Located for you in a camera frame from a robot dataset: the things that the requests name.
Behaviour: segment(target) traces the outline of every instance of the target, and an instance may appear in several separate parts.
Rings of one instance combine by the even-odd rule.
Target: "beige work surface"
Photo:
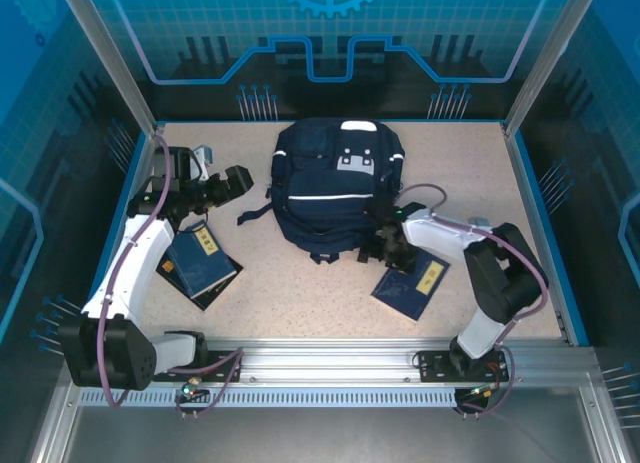
[[[212,170],[231,165],[249,169],[254,187],[243,197],[213,209],[209,226],[224,250],[244,271],[202,312],[157,274],[144,305],[142,325],[151,333],[200,330],[210,337],[452,337],[469,321],[476,303],[466,265],[451,263],[441,285],[417,323],[370,296],[385,272],[382,263],[356,261],[343,253],[332,265],[316,265],[308,253],[282,236],[272,212],[236,226],[245,210],[268,201],[271,156],[280,130],[290,123],[171,123],[170,145],[213,149]],[[497,123],[405,123],[388,125],[405,149],[405,187],[437,183],[449,193],[440,209],[466,220],[485,216],[492,225],[509,221],[533,245],[522,199]],[[402,202],[433,204],[439,195],[419,189]],[[557,337],[551,305],[511,333],[519,337]]]

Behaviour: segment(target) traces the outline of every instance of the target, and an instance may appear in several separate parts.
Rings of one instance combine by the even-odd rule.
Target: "navy blue backpack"
[[[404,150],[387,126],[368,120],[309,118],[280,133],[271,163],[271,203],[282,234],[318,264],[359,248],[376,231],[365,209],[400,190]]]

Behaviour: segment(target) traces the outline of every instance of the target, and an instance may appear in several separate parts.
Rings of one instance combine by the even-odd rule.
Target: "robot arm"
[[[506,242],[547,278],[527,245],[522,233],[510,223],[499,227],[473,226],[436,215],[423,205],[411,203],[405,208],[390,202],[369,209],[381,235],[366,256],[385,259],[387,266],[411,272],[416,248],[436,250],[457,260],[464,260],[469,270],[478,308],[462,332],[450,345],[450,360],[464,377],[499,343],[515,324],[516,314],[531,306],[541,295],[533,273],[510,251],[487,236]]]
[[[172,166],[171,174],[167,175],[170,178],[167,199],[117,270],[104,337],[105,367],[112,388],[143,390],[158,373],[206,363],[206,341],[201,334],[175,332],[147,338],[138,328],[140,311],[153,273],[182,220],[190,213],[204,214],[211,207],[221,206],[253,186],[249,172],[243,167],[228,168],[227,179],[223,180],[219,174],[208,177],[203,153],[196,155],[188,148],[172,147],[170,155]],[[156,207],[164,173],[164,156],[159,150],[154,155],[155,176],[129,202],[122,242],[100,287],[82,314],[65,319],[58,329],[65,359],[78,386],[101,386],[96,342],[107,282],[119,256]],[[146,191],[149,184],[151,191]]]

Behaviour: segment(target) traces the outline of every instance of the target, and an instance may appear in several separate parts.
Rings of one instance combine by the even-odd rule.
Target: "backpack strap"
[[[242,225],[244,222],[249,221],[249,220],[257,220],[258,218],[260,218],[262,215],[264,215],[267,211],[271,210],[272,208],[273,208],[273,203],[267,203],[266,205],[264,205],[259,210],[245,211],[243,214],[241,214],[238,217],[238,226]]]
[[[319,265],[323,261],[326,261],[328,264],[338,261],[340,255],[338,253],[311,253],[309,257]]]

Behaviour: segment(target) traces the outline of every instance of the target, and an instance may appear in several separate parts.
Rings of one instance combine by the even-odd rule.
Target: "blue enclosure wall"
[[[567,0],[94,1],[157,118],[266,120],[504,118]]]
[[[604,369],[640,366],[638,1],[594,0],[521,128]]]
[[[0,0],[0,27],[0,461],[20,462],[62,364],[43,298],[86,301],[139,130],[64,0]]]

